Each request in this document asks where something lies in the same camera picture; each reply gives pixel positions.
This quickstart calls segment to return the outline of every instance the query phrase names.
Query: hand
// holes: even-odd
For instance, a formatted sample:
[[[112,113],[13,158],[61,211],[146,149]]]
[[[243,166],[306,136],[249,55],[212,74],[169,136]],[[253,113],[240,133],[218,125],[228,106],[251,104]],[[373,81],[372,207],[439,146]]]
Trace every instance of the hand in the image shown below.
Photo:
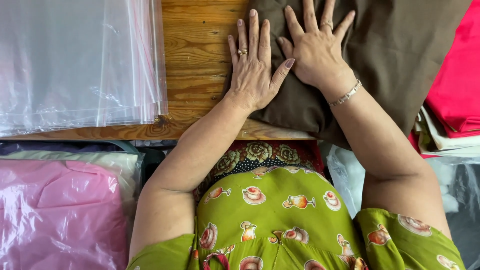
[[[295,60],[285,60],[272,76],[270,22],[264,20],[259,35],[257,11],[250,11],[250,44],[248,43],[244,21],[238,20],[237,25],[240,49],[248,49],[248,54],[239,56],[235,40],[232,36],[228,36],[233,75],[231,88],[225,98],[232,100],[248,113],[251,113],[265,108],[277,95],[280,85]]]
[[[351,11],[332,32],[333,25],[329,23],[333,18],[334,6],[335,0],[326,0],[319,28],[313,0],[303,0],[305,32],[292,8],[287,6],[285,17],[294,45],[285,37],[277,39],[285,56],[296,60],[293,66],[295,75],[303,83],[320,89],[327,100],[327,96],[341,97],[357,83],[341,51],[341,42],[355,18],[355,11]]]

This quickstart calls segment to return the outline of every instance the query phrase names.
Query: woman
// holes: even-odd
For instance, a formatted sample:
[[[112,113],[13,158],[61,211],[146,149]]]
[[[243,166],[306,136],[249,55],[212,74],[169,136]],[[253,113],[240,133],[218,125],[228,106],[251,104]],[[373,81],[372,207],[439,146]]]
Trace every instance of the woman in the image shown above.
[[[231,90],[183,134],[145,185],[128,269],[464,269],[434,172],[341,57],[355,13],[334,29],[334,2],[326,1],[318,25],[313,0],[304,0],[304,29],[285,8],[293,44],[278,39],[287,60],[273,76],[269,22],[259,30],[251,10],[248,39],[238,20],[239,51],[228,37]],[[300,142],[232,145],[290,69],[331,103],[368,172],[353,221],[318,158]]]

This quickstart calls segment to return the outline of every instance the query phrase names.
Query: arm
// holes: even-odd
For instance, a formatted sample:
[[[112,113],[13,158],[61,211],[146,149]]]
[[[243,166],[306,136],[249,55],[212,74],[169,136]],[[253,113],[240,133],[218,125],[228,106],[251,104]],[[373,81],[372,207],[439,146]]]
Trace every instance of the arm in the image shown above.
[[[312,0],[303,0],[303,4],[306,31],[287,7],[285,16],[295,46],[283,37],[278,42],[287,57],[296,59],[293,71],[297,77],[333,102],[357,83],[340,46],[355,12],[332,32],[328,24],[318,27]],[[332,20],[334,5],[335,0],[326,1],[321,22]],[[367,172],[362,208],[382,208],[422,220],[451,238],[435,173],[372,96],[361,87],[331,110]]]
[[[238,56],[235,41],[228,36],[232,87],[222,101],[182,135],[145,184],[138,200],[130,258],[147,245],[194,233],[196,206],[192,190],[231,145],[247,116],[273,99],[293,65],[293,59],[287,60],[271,75],[270,24],[265,21],[260,34],[256,12],[250,17],[250,44],[242,20],[238,29],[240,48],[250,47],[249,53]]]

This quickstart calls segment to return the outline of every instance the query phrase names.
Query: finger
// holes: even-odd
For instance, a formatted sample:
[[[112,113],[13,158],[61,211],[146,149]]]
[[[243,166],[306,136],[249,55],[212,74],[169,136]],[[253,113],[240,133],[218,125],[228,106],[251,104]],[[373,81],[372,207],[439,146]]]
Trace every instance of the finger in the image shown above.
[[[235,40],[233,40],[232,35],[228,36],[228,46],[230,47],[230,54],[232,55],[232,65],[235,67],[239,62],[239,55],[237,51],[237,44],[235,44]]]
[[[298,40],[301,35],[305,34],[301,28],[299,22],[297,21],[297,16],[293,12],[293,9],[290,6],[285,8],[285,18],[287,19],[288,30],[292,36],[293,41]]]
[[[305,22],[305,32],[318,31],[313,0],[303,0],[303,20]]]
[[[333,20],[333,10],[335,9],[335,0],[326,0],[325,9],[320,20],[320,30],[332,31],[331,25],[325,24]]]
[[[248,51],[248,58],[258,59],[258,13],[256,10],[250,10],[250,45]]]
[[[340,23],[340,25],[338,25],[338,27],[336,28],[334,35],[337,37],[338,40],[340,40],[340,42],[345,37],[345,34],[347,33],[350,25],[352,25],[353,19],[355,19],[355,10],[350,11],[345,17],[345,19],[343,19],[342,23]]]
[[[285,57],[293,58],[293,44],[288,40],[286,37],[279,37],[276,39],[279,43],[280,47],[282,48],[283,54]]]
[[[274,89],[276,91],[280,89],[280,85],[282,85],[283,80],[285,80],[285,77],[292,68],[294,62],[295,59],[287,59],[278,67],[272,76],[270,89]]]
[[[272,48],[270,47],[270,22],[264,20],[260,32],[260,44],[258,46],[258,60],[271,63]]]
[[[239,29],[239,49],[248,49],[248,39],[247,39],[247,31],[245,29],[245,22],[242,19],[239,19],[237,22],[237,26]],[[247,59],[248,56],[243,54],[240,56],[239,60]]]

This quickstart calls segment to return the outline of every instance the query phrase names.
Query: green dress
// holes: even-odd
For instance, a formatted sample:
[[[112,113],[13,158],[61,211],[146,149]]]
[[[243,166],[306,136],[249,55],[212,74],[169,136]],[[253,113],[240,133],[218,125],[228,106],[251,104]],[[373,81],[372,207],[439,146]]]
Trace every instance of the green dress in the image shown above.
[[[303,168],[244,172],[216,182],[195,234],[147,246],[129,270],[464,270],[453,242],[382,209],[350,218],[338,192]]]

